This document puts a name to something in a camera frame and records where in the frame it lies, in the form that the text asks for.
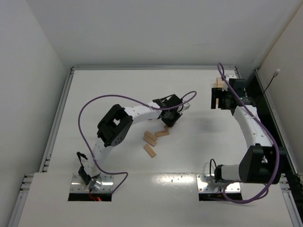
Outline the clear amber plastic box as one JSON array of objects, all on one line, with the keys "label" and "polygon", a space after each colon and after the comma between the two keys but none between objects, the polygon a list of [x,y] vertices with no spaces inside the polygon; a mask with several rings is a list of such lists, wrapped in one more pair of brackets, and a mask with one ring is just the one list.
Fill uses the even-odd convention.
[{"label": "clear amber plastic box", "polygon": [[222,80],[221,78],[216,78],[216,81],[214,83],[215,88],[223,88],[224,85],[225,85],[224,80]]}]

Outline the wood block three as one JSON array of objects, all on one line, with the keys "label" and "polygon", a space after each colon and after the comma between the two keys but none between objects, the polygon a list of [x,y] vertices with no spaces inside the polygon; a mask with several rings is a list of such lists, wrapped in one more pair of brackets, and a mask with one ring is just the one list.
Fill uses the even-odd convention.
[{"label": "wood block three", "polygon": [[169,135],[168,130],[158,131],[158,132],[155,133],[156,137],[163,137],[163,136],[168,136],[168,135]]}]

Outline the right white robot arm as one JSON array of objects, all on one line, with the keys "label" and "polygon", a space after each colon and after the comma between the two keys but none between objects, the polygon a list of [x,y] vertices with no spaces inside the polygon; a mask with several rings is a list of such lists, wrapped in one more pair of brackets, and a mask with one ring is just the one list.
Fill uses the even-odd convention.
[{"label": "right white robot arm", "polygon": [[282,147],[275,148],[272,139],[260,126],[254,100],[245,91],[246,81],[227,76],[227,84],[212,88],[211,108],[229,110],[238,122],[247,144],[247,152],[238,165],[218,165],[214,171],[215,182],[239,181],[241,183],[273,184],[280,180],[287,160]]}]

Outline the wood block six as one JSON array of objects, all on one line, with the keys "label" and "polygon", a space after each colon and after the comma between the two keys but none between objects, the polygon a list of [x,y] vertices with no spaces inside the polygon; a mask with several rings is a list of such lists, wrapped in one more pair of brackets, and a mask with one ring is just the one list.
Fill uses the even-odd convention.
[{"label": "wood block six", "polygon": [[155,151],[149,146],[149,144],[144,145],[144,149],[152,158],[156,156]]}]

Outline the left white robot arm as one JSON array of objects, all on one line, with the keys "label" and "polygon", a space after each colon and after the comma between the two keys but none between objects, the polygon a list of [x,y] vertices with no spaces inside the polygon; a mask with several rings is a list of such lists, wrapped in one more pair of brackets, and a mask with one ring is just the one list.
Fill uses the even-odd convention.
[{"label": "left white robot arm", "polygon": [[[91,148],[81,128],[81,115],[89,104],[105,97],[120,97],[134,101],[139,105],[132,107],[122,107],[119,104],[113,105],[97,124],[97,140],[95,146]],[[174,126],[183,112],[189,109],[189,107],[190,104],[188,102],[185,102],[175,94],[160,99],[154,99],[147,104],[121,95],[104,95],[88,101],[81,108],[78,115],[78,129],[92,157],[92,160],[89,161],[86,166],[81,164],[78,171],[85,186],[89,189],[94,187],[97,184],[97,178],[101,173],[107,175],[125,174],[125,177],[128,177],[127,172],[111,173],[103,170],[101,168],[101,162],[106,160],[115,146],[118,146],[124,141],[132,125],[150,119],[161,119],[165,125],[170,128]]]}]

